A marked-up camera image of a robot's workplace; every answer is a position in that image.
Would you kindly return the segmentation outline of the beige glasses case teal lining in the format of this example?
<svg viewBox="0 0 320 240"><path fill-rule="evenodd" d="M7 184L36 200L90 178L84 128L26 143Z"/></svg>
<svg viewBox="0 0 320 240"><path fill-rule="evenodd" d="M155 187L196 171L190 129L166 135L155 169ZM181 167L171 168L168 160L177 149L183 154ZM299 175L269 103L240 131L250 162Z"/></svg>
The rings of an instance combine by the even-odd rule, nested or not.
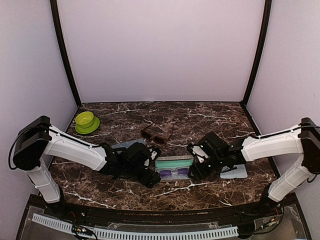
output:
<svg viewBox="0 0 320 240"><path fill-rule="evenodd" d="M163 156L159 157L155 161L155 170L159 173L160 170L175 170L181 168L188 168L193 164L194 157L192 155L181 155L181 156ZM160 176L161 182L173 182L189 180L188 175L172 175L172 176Z"/></svg>

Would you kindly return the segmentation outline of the pink transparent sunglasses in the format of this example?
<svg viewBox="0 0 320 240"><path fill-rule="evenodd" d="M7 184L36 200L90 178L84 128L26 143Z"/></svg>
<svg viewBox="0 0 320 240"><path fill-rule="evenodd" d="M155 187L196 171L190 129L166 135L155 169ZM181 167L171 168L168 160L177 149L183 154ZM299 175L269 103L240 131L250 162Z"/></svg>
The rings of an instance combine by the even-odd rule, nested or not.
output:
<svg viewBox="0 0 320 240"><path fill-rule="evenodd" d="M159 171L161 177L169 177L172 175L187 176L189 174L188 168L178 168L178 169L163 169Z"/></svg>

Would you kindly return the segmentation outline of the light blue cloth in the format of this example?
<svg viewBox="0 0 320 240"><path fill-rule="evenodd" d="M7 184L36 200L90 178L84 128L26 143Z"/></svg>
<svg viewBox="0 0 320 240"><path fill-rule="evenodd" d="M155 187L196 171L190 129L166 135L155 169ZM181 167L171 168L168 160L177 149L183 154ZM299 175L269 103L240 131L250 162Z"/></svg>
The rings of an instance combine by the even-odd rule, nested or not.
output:
<svg viewBox="0 0 320 240"><path fill-rule="evenodd" d="M220 172L221 179L246 179L248 177L247 169L244 164L238 164L233 167L224 166Z"/></svg>

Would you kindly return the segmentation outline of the blue-grey glasses case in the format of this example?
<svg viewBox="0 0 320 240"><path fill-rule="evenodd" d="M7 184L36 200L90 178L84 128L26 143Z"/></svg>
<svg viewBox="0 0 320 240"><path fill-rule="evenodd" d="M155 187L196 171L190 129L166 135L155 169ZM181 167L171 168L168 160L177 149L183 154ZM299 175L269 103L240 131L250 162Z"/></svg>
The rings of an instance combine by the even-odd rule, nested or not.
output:
<svg viewBox="0 0 320 240"><path fill-rule="evenodd" d="M143 138L134 139L126 142L120 142L118 144L112 145L111 148L120 153L124 151L123 149L128 149L130 146L132 146L135 143L139 143L143 145L145 148L147 148L146 141Z"/></svg>

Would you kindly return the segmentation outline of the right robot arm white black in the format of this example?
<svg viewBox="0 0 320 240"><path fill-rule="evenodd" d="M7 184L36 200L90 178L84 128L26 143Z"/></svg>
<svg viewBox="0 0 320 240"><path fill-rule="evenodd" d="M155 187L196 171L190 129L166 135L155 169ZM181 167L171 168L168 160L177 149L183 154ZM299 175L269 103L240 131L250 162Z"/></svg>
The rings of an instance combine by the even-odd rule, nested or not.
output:
<svg viewBox="0 0 320 240"><path fill-rule="evenodd" d="M266 217L291 191L312 176L320 174L320 128L310 118L301 119L291 128L265 134L236 138L231 144L213 131L187 150L196 160L188 176L203 180L224 167L233 168L255 160L298 154L295 163L266 188L266 196L255 205L255 213Z"/></svg>

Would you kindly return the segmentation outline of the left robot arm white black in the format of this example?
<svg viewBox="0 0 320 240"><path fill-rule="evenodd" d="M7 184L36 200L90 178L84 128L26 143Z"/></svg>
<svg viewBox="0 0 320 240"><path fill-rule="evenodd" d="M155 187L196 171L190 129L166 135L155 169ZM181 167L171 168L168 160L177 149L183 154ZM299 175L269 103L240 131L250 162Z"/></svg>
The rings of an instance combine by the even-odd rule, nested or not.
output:
<svg viewBox="0 0 320 240"><path fill-rule="evenodd" d="M51 210L58 217L67 218L71 208L63 201L63 191L43 162L43 155L78 163L115 179L132 177L143 186L153 188L161 176L149 165L160 154L157 147L147 147L141 142L128 147L89 143L59 130L43 115L18 132L8 153L8 166L25 172L44 201L51 204Z"/></svg>

